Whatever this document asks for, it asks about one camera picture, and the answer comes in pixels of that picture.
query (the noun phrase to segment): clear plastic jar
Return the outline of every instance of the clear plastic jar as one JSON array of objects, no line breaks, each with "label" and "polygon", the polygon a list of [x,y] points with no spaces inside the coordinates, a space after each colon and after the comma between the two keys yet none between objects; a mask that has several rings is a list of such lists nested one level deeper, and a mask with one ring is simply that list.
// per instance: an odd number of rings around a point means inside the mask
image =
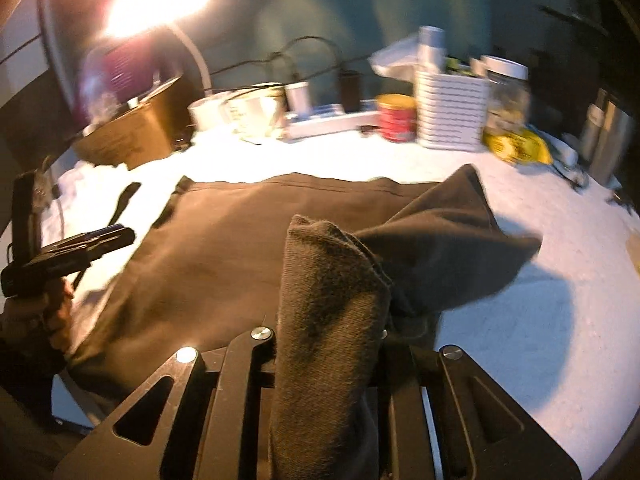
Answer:
[{"label": "clear plastic jar", "polygon": [[482,56],[481,62],[490,81],[485,132],[491,135],[519,132],[529,113],[527,67],[493,56]]}]

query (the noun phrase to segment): glowing lamp head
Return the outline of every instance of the glowing lamp head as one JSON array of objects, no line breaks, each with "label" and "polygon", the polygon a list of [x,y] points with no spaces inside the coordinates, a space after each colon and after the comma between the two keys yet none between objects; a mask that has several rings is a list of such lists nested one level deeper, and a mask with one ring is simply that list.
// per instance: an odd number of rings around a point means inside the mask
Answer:
[{"label": "glowing lamp head", "polygon": [[198,357],[198,351],[195,348],[191,348],[190,346],[185,346],[184,348],[180,348],[175,353],[175,359],[182,364],[190,363]]},{"label": "glowing lamp head", "polygon": [[150,28],[178,20],[202,9],[209,0],[116,0],[111,7],[107,34],[135,36]]}]

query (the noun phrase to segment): metal screw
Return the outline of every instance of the metal screw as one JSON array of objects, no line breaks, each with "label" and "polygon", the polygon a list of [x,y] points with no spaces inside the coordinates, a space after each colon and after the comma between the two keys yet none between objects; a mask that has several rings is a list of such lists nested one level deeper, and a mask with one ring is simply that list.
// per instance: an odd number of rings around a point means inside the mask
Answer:
[{"label": "metal screw", "polygon": [[258,328],[254,328],[251,330],[251,337],[257,339],[258,341],[264,341],[271,337],[271,328],[267,328],[265,326],[259,326]]},{"label": "metal screw", "polygon": [[442,354],[447,359],[451,359],[452,361],[457,361],[465,353],[462,351],[462,348],[460,348],[459,346],[447,345],[442,349]]}]

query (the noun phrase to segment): white tablecloth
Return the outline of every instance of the white tablecloth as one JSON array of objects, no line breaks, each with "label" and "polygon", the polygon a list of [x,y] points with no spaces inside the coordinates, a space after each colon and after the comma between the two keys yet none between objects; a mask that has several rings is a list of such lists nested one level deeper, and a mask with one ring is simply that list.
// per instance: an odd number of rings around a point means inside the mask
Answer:
[{"label": "white tablecloth", "polygon": [[[437,345],[461,346],[554,437],[588,478],[603,463],[640,404],[640,278],[625,250],[640,221],[591,181],[578,194],[541,166],[513,167],[488,152],[432,151],[345,132],[254,146],[222,132],[133,171],[80,162],[65,173],[66,236],[106,225],[129,182],[141,182],[120,222],[136,244],[94,263],[78,290],[74,337],[91,330],[112,278],[124,267],[181,176],[257,182],[300,172],[325,178],[441,181],[474,164],[507,232],[543,235],[542,250],[495,297],[447,312]],[[45,242],[59,236],[56,210]]]}]

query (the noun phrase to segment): white basket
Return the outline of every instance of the white basket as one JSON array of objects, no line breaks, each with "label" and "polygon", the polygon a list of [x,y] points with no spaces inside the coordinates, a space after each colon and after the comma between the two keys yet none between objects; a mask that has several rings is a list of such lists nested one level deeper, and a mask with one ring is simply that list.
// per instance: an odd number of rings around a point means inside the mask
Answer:
[{"label": "white basket", "polygon": [[488,94],[487,79],[417,70],[418,143],[436,150],[478,150]]}]

